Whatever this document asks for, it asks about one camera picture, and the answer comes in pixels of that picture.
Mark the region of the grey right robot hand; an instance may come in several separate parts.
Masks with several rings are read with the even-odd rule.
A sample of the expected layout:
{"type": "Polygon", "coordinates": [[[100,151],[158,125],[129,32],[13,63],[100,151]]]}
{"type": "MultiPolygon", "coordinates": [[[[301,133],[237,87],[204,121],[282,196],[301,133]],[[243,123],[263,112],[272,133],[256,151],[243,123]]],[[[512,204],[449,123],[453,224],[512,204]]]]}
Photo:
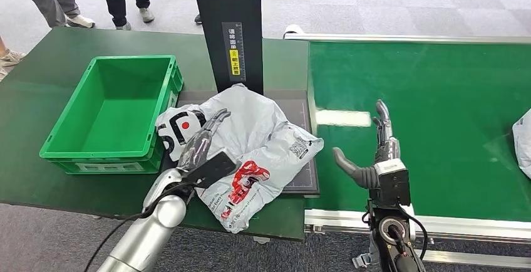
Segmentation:
{"type": "Polygon", "coordinates": [[[336,164],[363,189],[376,189],[379,187],[376,164],[400,158],[400,143],[393,135],[389,110],[381,99],[376,102],[376,112],[378,117],[373,117],[373,122],[377,128],[377,148],[374,165],[360,167],[348,160],[339,147],[333,147],[336,164]]]}

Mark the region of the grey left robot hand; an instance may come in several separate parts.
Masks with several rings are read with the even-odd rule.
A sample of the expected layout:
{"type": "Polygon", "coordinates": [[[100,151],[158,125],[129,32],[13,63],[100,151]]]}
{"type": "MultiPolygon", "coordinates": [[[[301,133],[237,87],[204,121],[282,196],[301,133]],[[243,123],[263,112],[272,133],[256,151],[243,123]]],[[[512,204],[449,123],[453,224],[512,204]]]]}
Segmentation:
{"type": "Polygon", "coordinates": [[[177,169],[183,176],[188,176],[192,171],[206,163],[214,133],[230,115],[231,112],[227,108],[219,110],[187,142],[177,165],[177,169]]]}

